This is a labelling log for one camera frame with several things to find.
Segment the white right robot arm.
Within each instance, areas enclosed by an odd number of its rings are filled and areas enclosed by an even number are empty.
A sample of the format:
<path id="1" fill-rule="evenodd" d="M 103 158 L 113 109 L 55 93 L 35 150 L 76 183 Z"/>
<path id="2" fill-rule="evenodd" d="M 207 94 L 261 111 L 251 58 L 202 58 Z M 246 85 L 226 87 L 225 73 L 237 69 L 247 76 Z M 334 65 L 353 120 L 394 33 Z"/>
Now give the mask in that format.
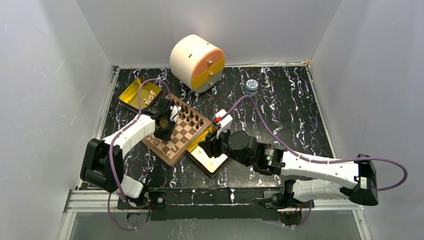
<path id="1" fill-rule="evenodd" d="M 208 133 L 199 147 L 210 158 L 226 155 L 261 175 L 302 176 L 287 180 L 281 194 L 288 207 L 314 199 L 348 199 L 363 206 L 376 206 L 376 169 L 370 160 L 339 162 L 337 159 L 291 153 L 285 147 L 258 142 L 245 131 Z"/>

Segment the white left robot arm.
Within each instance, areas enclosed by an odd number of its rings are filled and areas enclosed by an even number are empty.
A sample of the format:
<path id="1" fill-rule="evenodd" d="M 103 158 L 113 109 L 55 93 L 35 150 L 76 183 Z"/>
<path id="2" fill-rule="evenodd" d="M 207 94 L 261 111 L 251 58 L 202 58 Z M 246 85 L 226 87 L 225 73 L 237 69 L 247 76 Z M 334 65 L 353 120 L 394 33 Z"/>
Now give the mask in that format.
<path id="1" fill-rule="evenodd" d="M 139 111 L 123 128 L 103 139 L 93 138 L 86 146 L 80 179 L 109 193 L 117 193 L 122 200 L 130 198 L 137 208 L 149 203 L 144 185 L 125 175 L 124 157 L 149 135 L 168 141 L 174 131 L 182 108 L 170 98 L 161 97 L 151 107 Z"/>

